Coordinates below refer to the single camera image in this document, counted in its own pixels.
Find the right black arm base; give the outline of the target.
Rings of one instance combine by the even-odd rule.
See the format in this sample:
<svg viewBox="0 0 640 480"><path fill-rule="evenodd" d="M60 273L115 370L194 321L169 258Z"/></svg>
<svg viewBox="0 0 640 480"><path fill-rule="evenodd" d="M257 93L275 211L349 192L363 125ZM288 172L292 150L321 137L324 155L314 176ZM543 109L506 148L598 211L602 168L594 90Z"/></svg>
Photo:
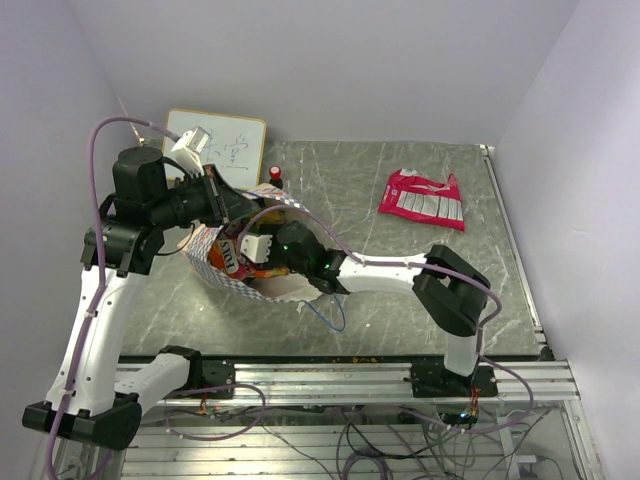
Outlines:
<svg viewBox="0 0 640 480"><path fill-rule="evenodd" d="M444 367L442 357L413 363L403 381L411 386L414 398L496 397L494 369L478 365L469 376L455 374Z"/></svg>

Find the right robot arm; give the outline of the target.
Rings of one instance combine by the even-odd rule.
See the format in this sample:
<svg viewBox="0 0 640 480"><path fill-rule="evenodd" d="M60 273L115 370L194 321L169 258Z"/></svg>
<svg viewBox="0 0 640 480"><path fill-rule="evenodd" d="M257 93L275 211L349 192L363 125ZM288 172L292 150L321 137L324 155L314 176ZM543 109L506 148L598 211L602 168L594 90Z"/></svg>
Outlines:
<svg viewBox="0 0 640 480"><path fill-rule="evenodd" d="M446 334L442 387L465 394L476 383L480 316L491 284L445 245L407 257L367 256L324 246L299 221L276 233L278 259L327 295L383 292L412 295Z"/></svg>

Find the red pink snack packet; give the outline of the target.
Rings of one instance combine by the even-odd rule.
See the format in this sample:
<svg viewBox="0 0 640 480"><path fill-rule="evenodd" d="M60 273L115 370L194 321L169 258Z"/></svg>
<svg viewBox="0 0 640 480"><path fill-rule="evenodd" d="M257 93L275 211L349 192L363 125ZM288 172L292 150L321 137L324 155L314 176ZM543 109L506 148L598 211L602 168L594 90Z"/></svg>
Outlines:
<svg viewBox="0 0 640 480"><path fill-rule="evenodd" d="M387 180L377 212L415 223L466 230L462 197L453 173L439 183L420 176L416 170L395 171Z"/></svg>

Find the blue checkered paper bag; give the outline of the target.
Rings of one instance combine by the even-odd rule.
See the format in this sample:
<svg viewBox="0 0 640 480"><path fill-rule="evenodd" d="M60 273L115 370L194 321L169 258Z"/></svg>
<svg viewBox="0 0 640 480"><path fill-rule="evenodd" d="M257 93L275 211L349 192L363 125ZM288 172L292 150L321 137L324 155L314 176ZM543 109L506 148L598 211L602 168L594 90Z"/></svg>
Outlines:
<svg viewBox="0 0 640 480"><path fill-rule="evenodd" d="M302 216L295 212L277 210L266 214L256 224L249 227L247 233L270 234L273 237L269 261L264 264L255 264L258 268L286 267L273 263L276 257L276 230L290 221L301 218ZM304 304L310 307L313 312L317 312L318 309L312 305L312 302L320 298L322 293L313 287L304 276L289 267L286 267L290 271L287 276L241 281L230 278L211 266L207 255L216 239L235 239L238 256L242 260L248 260L240 253L240 241L247 234L243 232L243 229L248 227L251 219L251 216L247 216L222 227L206 227L204 225L193 227L192 232L178 243L180 251L199 277L210 287L252 300Z"/></svg>

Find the orange snack packet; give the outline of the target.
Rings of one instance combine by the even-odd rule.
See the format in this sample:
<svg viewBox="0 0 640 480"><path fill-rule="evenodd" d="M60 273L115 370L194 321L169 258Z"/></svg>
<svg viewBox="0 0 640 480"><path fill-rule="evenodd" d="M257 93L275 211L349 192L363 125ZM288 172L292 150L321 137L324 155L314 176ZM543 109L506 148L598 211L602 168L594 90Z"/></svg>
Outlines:
<svg viewBox="0 0 640 480"><path fill-rule="evenodd" d="M212 267L236 280L270 279L287 276L286 267L258 268L248 260L242 260L236 251L235 239L216 239L209 249L207 258Z"/></svg>

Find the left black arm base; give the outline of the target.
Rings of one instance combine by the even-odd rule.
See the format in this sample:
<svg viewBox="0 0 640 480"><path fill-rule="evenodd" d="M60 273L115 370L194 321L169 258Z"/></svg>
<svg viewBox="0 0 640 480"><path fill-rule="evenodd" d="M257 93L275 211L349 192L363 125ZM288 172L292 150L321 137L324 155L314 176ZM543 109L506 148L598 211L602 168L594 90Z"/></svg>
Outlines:
<svg viewBox="0 0 640 480"><path fill-rule="evenodd" d="M162 399L206 396L208 399L228 400L234 394L234 390L228 386L234 384L235 380L236 369L233 364L221 360L191 360L186 383L164 395Z"/></svg>

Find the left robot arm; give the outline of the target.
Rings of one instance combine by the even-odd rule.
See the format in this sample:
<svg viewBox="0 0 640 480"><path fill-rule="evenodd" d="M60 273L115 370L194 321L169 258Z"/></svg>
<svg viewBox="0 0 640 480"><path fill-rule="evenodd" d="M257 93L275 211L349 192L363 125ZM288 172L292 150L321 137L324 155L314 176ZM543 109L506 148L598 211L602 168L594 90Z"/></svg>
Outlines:
<svg viewBox="0 0 640 480"><path fill-rule="evenodd" d="M201 353L179 346L162 348L142 369L116 378L129 310L165 231L193 222L220 227L260 209L213 165L169 187L170 162L153 147L119 153L115 191L101 204L98 225L85 234L81 295L64 360L45 399L26 407L24 427L122 451L157 402L174 391L192 397L202 389Z"/></svg>

